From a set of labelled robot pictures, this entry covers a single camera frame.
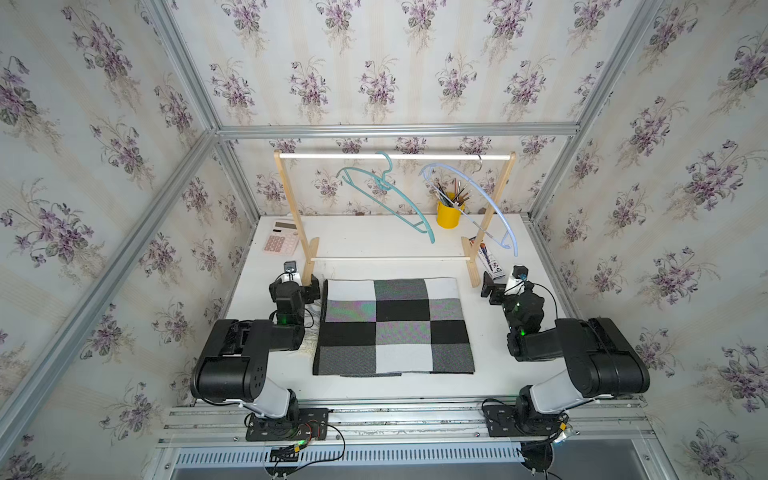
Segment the black white checkered scarf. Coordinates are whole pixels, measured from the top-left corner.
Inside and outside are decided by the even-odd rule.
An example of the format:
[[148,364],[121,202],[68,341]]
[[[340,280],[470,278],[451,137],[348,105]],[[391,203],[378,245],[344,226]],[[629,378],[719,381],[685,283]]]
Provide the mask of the black white checkered scarf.
[[313,375],[474,372],[456,279],[324,282]]

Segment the teal clothes hanger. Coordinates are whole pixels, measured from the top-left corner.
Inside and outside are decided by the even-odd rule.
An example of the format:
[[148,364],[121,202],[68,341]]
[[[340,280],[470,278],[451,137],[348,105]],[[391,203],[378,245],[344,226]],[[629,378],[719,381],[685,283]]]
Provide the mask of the teal clothes hanger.
[[[373,170],[366,170],[357,166],[345,166],[337,171],[336,178],[341,180],[343,184],[368,197],[376,205],[383,208],[385,212],[394,215],[416,232],[426,235],[429,242],[434,244],[436,238],[429,220],[411,198],[388,178],[388,175],[394,169],[394,162],[391,156],[385,152],[376,152],[374,158],[385,160],[387,163],[386,168],[379,173],[376,173]],[[358,186],[355,182],[356,175],[362,175],[364,177],[364,184],[370,181],[374,186],[373,190],[368,191],[363,187]],[[408,220],[406,214],[400,213],[397,209],[390,207],[385,201],[385,198],[389,198],[390,195],[398,197],[402,203],[409,208],[411,215],[415,215],[417,219]]]

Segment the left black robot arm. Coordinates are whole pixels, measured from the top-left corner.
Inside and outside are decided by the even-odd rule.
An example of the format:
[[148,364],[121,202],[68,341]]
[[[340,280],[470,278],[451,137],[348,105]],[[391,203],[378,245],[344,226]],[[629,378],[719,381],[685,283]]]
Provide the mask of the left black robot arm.
[[296,351],[306,333],[306,306],[320,299],[319,281],[303,286],[287,274],[269,285],[276,309],[266,319],[213,324],[190,380],[192,396],[213,406],[237,405],[254,417],[296,425],[296,394],[267,377],[272,352]]

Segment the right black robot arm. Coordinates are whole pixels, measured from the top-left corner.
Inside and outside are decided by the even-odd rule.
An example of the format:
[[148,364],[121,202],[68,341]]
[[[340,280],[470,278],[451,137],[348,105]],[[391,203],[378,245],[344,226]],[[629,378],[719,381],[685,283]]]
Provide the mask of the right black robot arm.
[[507,347],[518,362],[562,359],[565,369],[520,389],[512,406],[496,399],[481,403],[491,437],[556,439],[567,428],[567,411],[602,397],[646,392],[650,373],[613,320],[558,318],[543,330],[543,297],[523,277],[506,287],[485,275],[481,296],[502,307]]

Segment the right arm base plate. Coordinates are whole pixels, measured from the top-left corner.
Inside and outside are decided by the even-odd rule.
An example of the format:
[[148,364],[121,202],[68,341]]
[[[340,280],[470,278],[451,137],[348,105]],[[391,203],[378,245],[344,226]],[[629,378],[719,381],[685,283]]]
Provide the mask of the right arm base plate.
[[485,399],[480,406],[490,437],[557,437],[567,426],[566,412],[542,414],[525,399],[507,404]]

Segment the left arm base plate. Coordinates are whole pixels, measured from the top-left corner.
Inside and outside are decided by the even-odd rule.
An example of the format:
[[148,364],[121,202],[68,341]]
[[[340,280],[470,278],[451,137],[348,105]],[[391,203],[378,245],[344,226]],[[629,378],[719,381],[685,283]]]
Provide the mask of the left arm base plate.
[[325,440],[328,408],[299,408],[281,419],[260,418],[250,413],[244,420],[248,442]]

